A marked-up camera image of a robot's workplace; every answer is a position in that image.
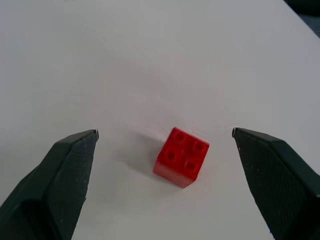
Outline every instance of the white table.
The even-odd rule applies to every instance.
[[[54,142],[99,129],[74,240],[272,240],[235,126],[320,173],[320,39],[281,0],[5,0],[0,36],[1,203]],[[174,126],[211,144],[184,190],[152,174]]]

